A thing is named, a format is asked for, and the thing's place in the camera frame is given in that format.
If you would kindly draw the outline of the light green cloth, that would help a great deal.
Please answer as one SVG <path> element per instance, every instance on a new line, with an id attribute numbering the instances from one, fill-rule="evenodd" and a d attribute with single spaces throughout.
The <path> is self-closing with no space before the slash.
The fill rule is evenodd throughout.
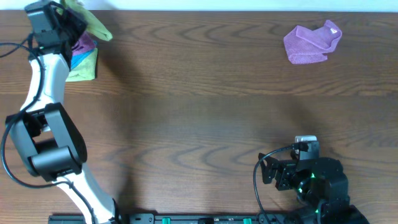
<path id="1" fill-rule="evenodd" d="M 87 22 L 86 31 L 95 37 L 110 41 L 113 39 L 112 33 L 100 22 L 100 20 L 89 10 L 87 10 L 80 1 L 77 0 L 60 0 L 63 7 L 71 9 L 82 15 Z"/>

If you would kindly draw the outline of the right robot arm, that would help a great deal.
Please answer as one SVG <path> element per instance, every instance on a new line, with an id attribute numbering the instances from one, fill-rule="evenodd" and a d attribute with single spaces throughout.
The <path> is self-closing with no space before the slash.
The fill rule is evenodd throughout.
<path id="1" fill-rule="evenodd" d="M 297 200 L 304 204 L 300 209 L 275 215 L 270 223 L 369 223 L 350 204 L 348 178 L 339 160 L 303 151 L 292 155 L 291 160 L 279 161 L 263 153 L 258 159 L 255 168 L 261 168 L 265 184 L 275 180 L 277 190 L 296 191 Z"/>

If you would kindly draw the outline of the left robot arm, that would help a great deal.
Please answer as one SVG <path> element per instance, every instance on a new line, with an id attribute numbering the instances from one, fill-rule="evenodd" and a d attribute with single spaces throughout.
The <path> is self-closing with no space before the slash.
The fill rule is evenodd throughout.
<path id="1" fill-rule="evenodd" d="M 63 107 L 66 79 L 71 70 L 72 48 L 86 29 L 83 18 L 54 1 L 25 7 L 32 26 L 28 36 L 32 79 L 20 111 L 6 118 L 1 140 L 1 161 L 9 177 L 30 189 L 57 186 L 83 214 L 83 223 L 123 223 L 115 200 L 98 185 L 90 172 L 83 136 Z M 14 143 L 25 168 L 44 185 L 19 180 L 5 157 L 7 138 Z"/>

